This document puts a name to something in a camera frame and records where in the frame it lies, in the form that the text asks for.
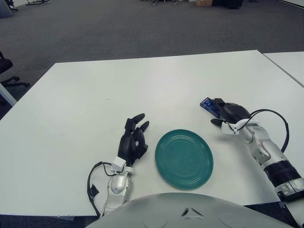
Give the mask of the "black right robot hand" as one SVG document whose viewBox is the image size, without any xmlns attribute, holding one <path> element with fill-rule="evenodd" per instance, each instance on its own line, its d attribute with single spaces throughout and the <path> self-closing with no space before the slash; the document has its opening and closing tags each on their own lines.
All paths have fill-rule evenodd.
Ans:
<svg viewBox="0 0 304 228">
<path fill-rule="evenodd" d="M 242 119 L 248 119 L 250 113 L 241 105 L 235 103 L 226 103 L 221 98 L 211 99 L 212 104 L 217 108 L 219 117 L 211 119 L 211 123 L 217 127 L 221 127 L 223 122 L 236 124 Z"/>
</svg>

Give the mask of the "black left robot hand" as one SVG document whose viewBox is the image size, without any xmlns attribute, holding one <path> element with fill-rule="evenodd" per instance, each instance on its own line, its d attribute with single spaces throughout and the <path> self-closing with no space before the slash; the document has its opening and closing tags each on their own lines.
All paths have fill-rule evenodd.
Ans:
<svg viewBox="0 0 304 228">
<path fill-rule="evenodd" d="M 128 167 L 132 167 L 134 162 L 139 160 L 148 150 L 144 132 L 150 122 L 146 121 L 140 127 L 136 126 L 144 117 L 145 114 L 142 113 L 126 120 L 125 131 L 118 148 L 118 157 L 125 160 Z"/>
</svg>

